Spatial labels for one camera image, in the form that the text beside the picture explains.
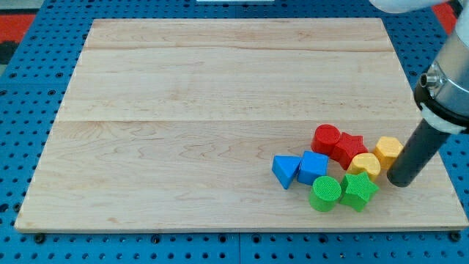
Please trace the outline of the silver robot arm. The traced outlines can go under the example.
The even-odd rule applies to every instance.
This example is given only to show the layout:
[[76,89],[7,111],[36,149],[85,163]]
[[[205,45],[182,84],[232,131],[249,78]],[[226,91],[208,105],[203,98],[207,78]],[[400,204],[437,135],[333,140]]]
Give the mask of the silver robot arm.
[[414,100],[423,119],[450,134],[468,132],[468,2],[462,2],[453,32],[421,74]]

